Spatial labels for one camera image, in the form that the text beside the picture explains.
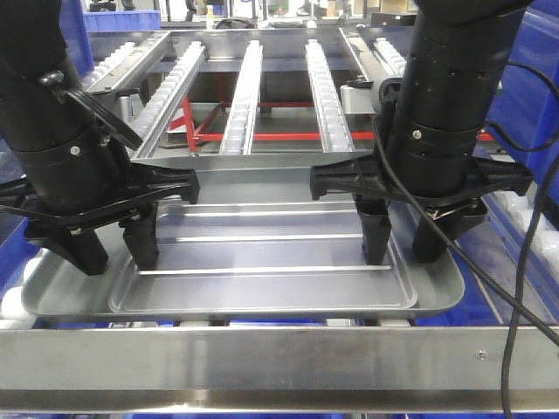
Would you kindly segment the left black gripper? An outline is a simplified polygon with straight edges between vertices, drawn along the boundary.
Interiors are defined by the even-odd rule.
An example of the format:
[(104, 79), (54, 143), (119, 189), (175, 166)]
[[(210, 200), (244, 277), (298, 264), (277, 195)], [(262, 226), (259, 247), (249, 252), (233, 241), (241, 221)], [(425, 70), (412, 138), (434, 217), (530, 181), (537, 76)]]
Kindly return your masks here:
[(24, 237), (87, 275), (107, 268), (108, 255), (93, 231), (110, 223), (140, 270), (156, 266), (158, 202), (169, 196), (195, 204), (200, 184), (194, 169), (129, 160), (141, 137), (129, 127), (111, 134), (90, 126), (73, 139), (43, 150), (14, 149), (24, 177), (1, 186), (1, 210), (27, 217)]

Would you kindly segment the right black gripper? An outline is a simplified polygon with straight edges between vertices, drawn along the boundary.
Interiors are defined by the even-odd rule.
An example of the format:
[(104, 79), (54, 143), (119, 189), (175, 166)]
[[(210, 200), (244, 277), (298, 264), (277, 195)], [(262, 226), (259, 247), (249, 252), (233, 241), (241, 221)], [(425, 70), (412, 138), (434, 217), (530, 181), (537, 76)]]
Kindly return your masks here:
[[(487, 206), (482, 196), (495, 191), (524, 196), (533, 180), (520, 163), (473, 156), (474, 131), (461, 145), (461, 133), (412, 124), (392, 129), (380, 120), (374, 120), (373, 127), (372, 153), (310, 169), (314, 200), (333, 193), (353, 196), (367, 264), (383, 262), (391, 232), (389, 204), (419, 203), (446, 236), (456, 240), (485, 220)], [(412, 245), (417, 261), (433, 263), (446, 247), (421, 219)]]

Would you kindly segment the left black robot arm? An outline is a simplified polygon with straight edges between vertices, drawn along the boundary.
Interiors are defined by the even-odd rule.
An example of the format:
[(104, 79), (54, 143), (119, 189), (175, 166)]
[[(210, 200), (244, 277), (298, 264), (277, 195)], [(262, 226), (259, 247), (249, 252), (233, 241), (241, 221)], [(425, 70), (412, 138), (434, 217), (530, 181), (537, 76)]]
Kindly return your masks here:
[(87, 93), (66, 51), (58, 1), (1, 4), (1, 135), (24, 175), (1, 209), (26, 217), (25, 237), (85, 274), (107, 268), (97, 229), (118, 224), (138, 268), (155, 267), (159, 201), (195, 203), (196, 173), (132, 162), (141, 137)]

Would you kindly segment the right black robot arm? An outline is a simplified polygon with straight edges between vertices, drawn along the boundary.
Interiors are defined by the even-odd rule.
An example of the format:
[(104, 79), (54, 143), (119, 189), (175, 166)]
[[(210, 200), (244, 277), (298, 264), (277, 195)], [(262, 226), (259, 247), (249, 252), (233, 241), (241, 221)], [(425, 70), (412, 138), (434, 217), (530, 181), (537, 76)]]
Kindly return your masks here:
[(527, 192), (533, 176), (525, 166), (473, 153), (527, 7), (525, 1), (420, 2), (400, 87), (383, 100), (374, 122), (372, 153), (312, 167), (313, 199), (353, 195), (368, 264), (383, 261), (390, 203), (417, 201), (428, 211), (412, 249), (430, 263), (447, 240), (483, 221), (483, 195)]

